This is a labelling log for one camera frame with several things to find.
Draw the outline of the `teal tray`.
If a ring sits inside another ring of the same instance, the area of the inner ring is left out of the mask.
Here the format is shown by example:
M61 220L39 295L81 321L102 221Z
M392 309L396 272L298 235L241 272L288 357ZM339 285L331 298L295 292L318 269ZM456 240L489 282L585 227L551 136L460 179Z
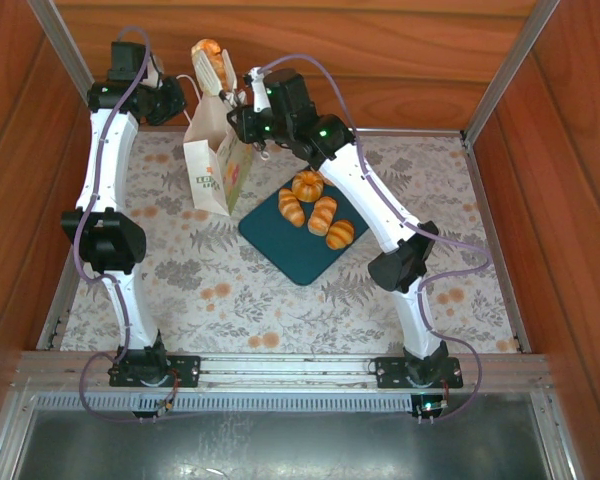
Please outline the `teal tray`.
M325 185L323 193L334 198L337 209L333 221L347 220L354 228L353 243L332 250L326 237L309 232L306 222L293 226L278 208L279 190L291 189L293 174L284 184L248 213L238 224L240 234L294 284L307 286L327 270L369 227L354 206L335 186Z

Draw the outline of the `pumpkin-shaped striped fake bread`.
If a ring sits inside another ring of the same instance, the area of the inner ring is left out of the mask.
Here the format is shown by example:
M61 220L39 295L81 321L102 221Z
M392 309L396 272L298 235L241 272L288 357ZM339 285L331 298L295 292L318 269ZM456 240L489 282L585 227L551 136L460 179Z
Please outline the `pumpkin-shaped striped fake bread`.
M300 202L316 202L322 196L323 189L322 177L311 170L298 172L292 180L292 193Z

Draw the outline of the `aluminium frame post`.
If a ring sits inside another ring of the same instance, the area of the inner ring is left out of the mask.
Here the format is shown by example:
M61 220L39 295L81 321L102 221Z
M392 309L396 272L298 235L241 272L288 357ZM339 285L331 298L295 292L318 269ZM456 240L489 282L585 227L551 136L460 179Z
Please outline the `aluminium frame post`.
M553 15L560 0L537 0L528 19L501 66L478 103L467 128L464 130L464 143L472 147L496 109L499 101L515 78L519 68L530 53L541 32Z
M54 0L27 0L27 3L77 91L83 99L86 99L87 91L92 86L94 77Z

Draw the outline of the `long striped fake bread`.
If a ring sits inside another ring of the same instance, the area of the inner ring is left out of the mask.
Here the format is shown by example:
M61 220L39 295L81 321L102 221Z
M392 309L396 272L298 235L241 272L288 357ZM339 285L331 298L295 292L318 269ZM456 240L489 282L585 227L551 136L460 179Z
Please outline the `long striped fake bread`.
M278 209L284 219L294 227L300 228L305 222L305 213L299 200L288 188L281 188L278 192Z
M337 210L337 201L329 196L323 196L314 203L314 208L307 222L310 233L325 236L332 224Z

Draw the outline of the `floral printed tablecloth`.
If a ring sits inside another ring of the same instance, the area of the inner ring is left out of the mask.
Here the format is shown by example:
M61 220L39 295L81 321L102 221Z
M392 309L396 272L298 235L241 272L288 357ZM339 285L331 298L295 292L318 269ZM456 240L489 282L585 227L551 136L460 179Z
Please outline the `floral printed tablecloth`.
M437 245L427 267L430 321L463 353L518 349L494 270L473 246L486 235L461 142L456 138L366 137L367 160L393 194L433 221L458 248ZM365 233L308 286L292 283L239 233L239 221L302 164L272 148L256 161L231 216L195 208L182 136L143 132L127 176L130 216L148 237L142 281L166 347L199 352L399 354L402 331L389 294L367 265L379 251Z

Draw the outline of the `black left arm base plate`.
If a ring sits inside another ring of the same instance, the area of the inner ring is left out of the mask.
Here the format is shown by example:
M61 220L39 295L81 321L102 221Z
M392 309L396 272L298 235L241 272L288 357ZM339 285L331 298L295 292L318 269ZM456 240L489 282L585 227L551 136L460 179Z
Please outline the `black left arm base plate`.
M111 387L195 388L200 376L199 356L171 355L162 350L129 350L109 370Z

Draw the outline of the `white paper bag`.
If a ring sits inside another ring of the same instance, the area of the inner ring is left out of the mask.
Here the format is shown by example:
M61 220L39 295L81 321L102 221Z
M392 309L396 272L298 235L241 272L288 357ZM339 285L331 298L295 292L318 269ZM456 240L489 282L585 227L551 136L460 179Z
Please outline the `white paper bag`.
M230 216L250 172L253 149L228 124L223 101L198 86L193 89L197 105L193 114L185 115L183 152L194 206Z

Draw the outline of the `grey metal sheet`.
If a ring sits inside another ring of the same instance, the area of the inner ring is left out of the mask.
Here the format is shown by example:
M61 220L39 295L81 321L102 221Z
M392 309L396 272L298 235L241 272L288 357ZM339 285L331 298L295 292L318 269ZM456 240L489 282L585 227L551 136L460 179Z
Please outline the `grey metal sheet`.
M447 421L397 413L212 412L157 424L36 413L14 480L571 480L527 395Z

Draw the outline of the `orange glazed fake bread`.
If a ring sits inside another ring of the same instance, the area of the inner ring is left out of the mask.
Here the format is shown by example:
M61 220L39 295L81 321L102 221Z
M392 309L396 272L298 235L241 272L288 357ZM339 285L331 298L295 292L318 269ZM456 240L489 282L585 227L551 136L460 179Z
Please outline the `orange glazed fake bread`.
M229 91L224 52L212 39L202 39L191 48L191 59L199 87L210 96Z

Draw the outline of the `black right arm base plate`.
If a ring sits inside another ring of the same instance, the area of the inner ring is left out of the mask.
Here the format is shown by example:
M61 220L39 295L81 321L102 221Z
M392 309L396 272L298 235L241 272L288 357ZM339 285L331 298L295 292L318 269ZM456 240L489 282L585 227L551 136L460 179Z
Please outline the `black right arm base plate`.
M377 387L380 389L432 389L448 386L459 389L464 386L460 362L447 357L438 363L425 379L416 380L412 366L404 357L378 357L374 360Z

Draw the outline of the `aluminium mounting rail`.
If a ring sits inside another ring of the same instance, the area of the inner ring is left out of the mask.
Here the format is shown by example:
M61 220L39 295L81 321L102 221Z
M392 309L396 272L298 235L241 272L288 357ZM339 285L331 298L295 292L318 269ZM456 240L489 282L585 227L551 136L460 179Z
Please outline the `aluminium mounting rail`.
M75 392L88 352L34 351L21 356L17 390ZM196 393L377 392L372 355L203 353ZM552 391L548 361L537 354L484 354L481 393Z

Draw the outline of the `croissant-shaped striped fake bread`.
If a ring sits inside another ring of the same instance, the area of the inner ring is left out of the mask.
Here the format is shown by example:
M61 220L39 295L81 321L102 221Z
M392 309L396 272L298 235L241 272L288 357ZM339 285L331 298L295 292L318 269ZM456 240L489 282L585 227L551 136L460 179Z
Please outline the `croissant-shaped striped fake bread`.
M334 222L326 235L326 245L332 250L341 250L353 243L355 229L346 219Z

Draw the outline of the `white slotted tongs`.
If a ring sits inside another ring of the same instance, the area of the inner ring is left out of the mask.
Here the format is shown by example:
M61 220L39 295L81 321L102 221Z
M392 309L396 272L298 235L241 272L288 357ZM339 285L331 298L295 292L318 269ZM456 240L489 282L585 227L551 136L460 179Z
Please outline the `white slotted tongs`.
M228 52L223 50L221 55L227 72L227 88L223 87L221 78L214 70L211 60L203 50L192 54L192 63L198 85L202 92L211 97L218 97L231 110L232 108L244 105L247 95L243 90L237 89L237 78Z

